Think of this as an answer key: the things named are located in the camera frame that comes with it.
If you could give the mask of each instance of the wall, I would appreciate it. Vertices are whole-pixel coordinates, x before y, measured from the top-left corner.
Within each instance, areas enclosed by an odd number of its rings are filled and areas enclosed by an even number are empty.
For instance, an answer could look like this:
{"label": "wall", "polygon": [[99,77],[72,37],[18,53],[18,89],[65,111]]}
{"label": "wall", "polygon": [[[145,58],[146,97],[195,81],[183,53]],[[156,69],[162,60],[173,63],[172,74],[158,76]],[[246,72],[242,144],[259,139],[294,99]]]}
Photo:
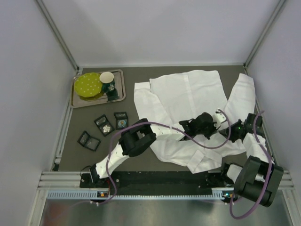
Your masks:
{"label": "wall", "polygon": [[81,66],[242,64],[278,0],[44,0]]}
{"label": "wall", "polygon": [[249,73],[280,163],[290,170],[301,194],[301,1],[287,2]]}
{"label": "wall", "polygon": [[0,225],[28,220],[74,71],[33,0],[0,3]]}

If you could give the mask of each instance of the cup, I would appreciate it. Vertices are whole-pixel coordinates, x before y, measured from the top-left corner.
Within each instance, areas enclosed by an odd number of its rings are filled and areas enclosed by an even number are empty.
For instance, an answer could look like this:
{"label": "cup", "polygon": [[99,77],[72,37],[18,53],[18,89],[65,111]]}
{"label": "cup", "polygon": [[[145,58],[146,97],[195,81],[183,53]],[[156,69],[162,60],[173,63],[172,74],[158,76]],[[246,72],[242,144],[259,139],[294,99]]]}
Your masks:
{"label": "cup", "polygon": [[115,89],[114,74],[111,72],[101,73],[99,80],[102,82],[102,91],[104,93],[111,92]]}

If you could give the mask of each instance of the plate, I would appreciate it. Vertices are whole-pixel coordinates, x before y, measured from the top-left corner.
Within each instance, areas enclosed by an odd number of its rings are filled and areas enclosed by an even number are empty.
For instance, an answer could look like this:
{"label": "plate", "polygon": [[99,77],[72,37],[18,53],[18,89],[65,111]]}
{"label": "plate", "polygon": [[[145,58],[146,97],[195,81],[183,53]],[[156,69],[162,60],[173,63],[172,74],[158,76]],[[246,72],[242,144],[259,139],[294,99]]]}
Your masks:
{"label": "plate", "polygon": [[102,91],[103,84],[99,80],[100,74],[87,73],[80,76],[74,83],[74,90],[81,97],[94,97]]}

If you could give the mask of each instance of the robotic arm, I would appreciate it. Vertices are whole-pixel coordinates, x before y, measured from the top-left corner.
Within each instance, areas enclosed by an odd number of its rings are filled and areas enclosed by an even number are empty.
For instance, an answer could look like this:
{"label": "robotic arm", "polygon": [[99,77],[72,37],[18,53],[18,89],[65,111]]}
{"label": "robotic arm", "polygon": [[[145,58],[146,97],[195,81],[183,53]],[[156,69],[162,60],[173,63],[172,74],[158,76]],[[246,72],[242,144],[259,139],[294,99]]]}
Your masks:
{"label": "robotic arm", "polygon": [[[268,170],[268,159],[253,135],[253,122],[255,114],[249,114],[245,122],[238,122],[231,125],[231,134],[229,140],[235,142],[241,139],[246,147],[248,160],[243,167],[235,164],[226,165],[223,171],[225,177],[234,182],[234,192],[249,200],[256,201],[262,190],[264,180],[269,180],[269,185],[260,204],[270,206],[274,200],[276,191],[279,187],[283,169],[275,164],[272,167],[272,173],[269,178],[265,178]],[[171,127],[184,131],[190,137],[202,134],[207,139],[211,135],[219,132],[224,137],[228,137],[229,128],[219,130],[221,124],[226,121],[224,115],[218,110],[213,116],[203,113],[196,119],[180,121]],[[141,119],[136,124],[148,122],[147,119]],[[262,117],[256,122],[256,133],[261,139],[261,144],[265,146],[265,139],[262,129]],[[94,164],[90,168],[90,175],[93,183],[99,179],[107,178],[106,164],[108,162],[108,172],[111,174],[122,162],[130,157],[142,154],[155,140],[172,139],[176,141],[189,140],[187,136],[171,128],[165,128],[158,125],[142,125],[121,134],[119,143],[111,152],[111,157],[107,156],[101,162]]]}

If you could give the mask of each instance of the metal floor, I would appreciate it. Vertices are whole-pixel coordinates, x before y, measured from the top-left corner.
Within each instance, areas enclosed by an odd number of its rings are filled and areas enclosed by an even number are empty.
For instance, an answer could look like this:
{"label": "metal floor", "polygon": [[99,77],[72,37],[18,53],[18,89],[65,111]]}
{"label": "metal floor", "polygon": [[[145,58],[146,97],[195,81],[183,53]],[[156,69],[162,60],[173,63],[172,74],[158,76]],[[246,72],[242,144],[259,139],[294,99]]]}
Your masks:
{"label": "metal floor", "polygon": [[[222,201],[120,201],[96,207],[82,203],[67,211],[58,220],[58,214],[78,202],[77,200],[47,200],[40,226],[291,226],[282,192],[273,204],[259,206],[243,220],[235,220],[229,205]],[[254,203],[246,199],[234,205],[234,214],[242,215]]]}
{"label": "metal floor", "polygon": [[[89,68],[83,73],[105,71],[116,68]],[[107,103],[73,109],[68,133],[64,145],[63,155],[59,171],[80,171],[87,165],[93,165],[101,161],[108,154],[109,141],[113,133],[104,137],[94,120],[102,114],[106,114],[109,121],[115,126],[114,112],[126,111],[129,117],[129,124],[139,120],[134,105],[134,83],[149,81],[150,78],[157,78],[161,75],[182,73],[192,70],[217,70],[220,74],[224,92],[229,98],[232,87],[240,73],[245,73],[242,65],[237,66],[172,66],[172,67],[126,67],[120,68],[124,73],[126,99],[120,102]],[[83,148],[77,143],[82,132],[86,130],[90,135],[101,139],[96,152]],[[227,156],[223,161],[232,161],[244,164],[246,155],[243,153],[236,156]],[[161,162],[149,148],[140,156],[130,158],[122,163],[116,171],[188,171],[188,168],[173,163]]]}

